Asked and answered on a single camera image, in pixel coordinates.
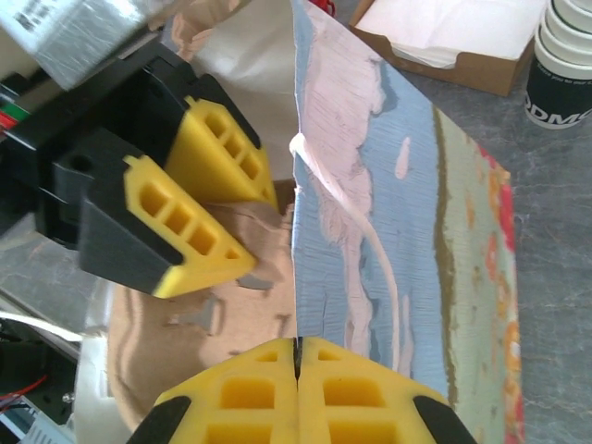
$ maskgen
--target black cable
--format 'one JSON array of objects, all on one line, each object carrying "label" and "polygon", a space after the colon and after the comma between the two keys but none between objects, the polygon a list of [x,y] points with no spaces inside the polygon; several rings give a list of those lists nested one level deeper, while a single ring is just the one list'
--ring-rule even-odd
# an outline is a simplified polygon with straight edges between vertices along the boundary
[{"label": "black cable", "polygon": [[17,336],[9,335],[9,334],[3,333],[1,331],[0,331],[0,339],[7,340],[9,342],[21,342],[22,341],[22,339]]},{"label": "black cable", "polygon": [[15,409],[30,409],[31,406],[29,404],[14,404],[14,405],[8,405],[5,410],[3,411],[3,413],[9,411],[9,410],[15,410]]}]

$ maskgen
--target white tissue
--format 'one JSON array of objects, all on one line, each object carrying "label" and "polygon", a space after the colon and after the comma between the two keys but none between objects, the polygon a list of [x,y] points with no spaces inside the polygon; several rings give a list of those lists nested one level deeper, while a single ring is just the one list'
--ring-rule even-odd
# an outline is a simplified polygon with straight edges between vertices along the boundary
[{"label": "white tissue", "polygon": [[451,68],[460,52],[516,60],[547,0],[375,0],[356,25],[384,35],[397,56]]}]

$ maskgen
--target white paper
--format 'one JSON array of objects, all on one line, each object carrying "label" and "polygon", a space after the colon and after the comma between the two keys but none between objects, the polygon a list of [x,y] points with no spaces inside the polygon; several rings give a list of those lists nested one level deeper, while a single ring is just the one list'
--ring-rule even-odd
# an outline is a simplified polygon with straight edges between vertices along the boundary
[{"label": "white paper", "polygon": [[399,56],[450,68],[460,52],[516,60],[547,0],[376,0],[356,28],[384,35]]},{"label": "white paper", "polygon": [[292,10],[287,0],[252,0],[215,26],[194,59],[212,74],[264,144],[273,179],[293,177],[290,140],[298,132]]}]

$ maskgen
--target paper bag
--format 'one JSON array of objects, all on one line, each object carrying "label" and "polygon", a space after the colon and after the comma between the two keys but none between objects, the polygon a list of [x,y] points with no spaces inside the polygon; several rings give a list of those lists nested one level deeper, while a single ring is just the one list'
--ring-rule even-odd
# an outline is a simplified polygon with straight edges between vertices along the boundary
[{"label": "paper bag", "polygon": [[[288,147],[298,130],[314,159],[305,163],[292,144],[297,194],[293,240],[286,241],[295,285],[283,291],[295,302],[298,335],[330,339],[438,390],[477,442],[524,442],[508,174],[329,15],[307,0],[292,7],[285,0],[239,6],[192,63],[218,78],[259,132],[276,179],[291,175]],[[331,180],[318,176],[319,166]],[[378,260],[368,227],[353,213],[367,219],[386,259]],[[139,300],[114,308],[121,326],[150,325]],[[186,303],[207,313],[199,297],[179,300]],[[273,312],[273,302],[262,304]],[[231,349],[262,340],[267,318],[245,312]],[[158,390],[205,367],[187,360],[199,356],[199,335],[179,333],[177,343],[174,333],[167,331],[171,350],[136,345],[128,367],[120,366],[152,370],[146,363],[164,353],[170,372],[183,369],[160,385],[151,376],[128,384],[128,395],[142,396],[130,426]],[[132,335],[117,337],[113,366]],[[130,396],[119,401],[130,407]],[[319,414],[319,424],[324,419]]]},{"label": "paper bag", "polygon": [[258,259],[269,290],[237,281],[173,299],[123,287],[113,301],[107,372],[123,420],[135,429],[156,398],[236,354],[296,335],[290,257],[293,182],[279,182],[282,215],[266,203],[208,205],[210,214]]}]

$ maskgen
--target cardboard box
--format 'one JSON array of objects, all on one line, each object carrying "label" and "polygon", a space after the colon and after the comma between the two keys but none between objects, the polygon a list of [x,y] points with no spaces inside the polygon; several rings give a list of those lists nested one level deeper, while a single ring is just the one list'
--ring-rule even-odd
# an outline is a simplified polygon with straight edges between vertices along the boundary
[{"label": "cardboard box", "polygon": [[351,31],[373,48],[393,67],[421,74],[433,79],[450,81],[476,90],[507,96],[534,52],[531,42],[518,60],[490,57],[487,55],[460,53],[454,68],[433,68],[415,63],[393,54],[389,40],[383,35],[360,31],[356,25],[374,0],[361,0],[350,21]]}]

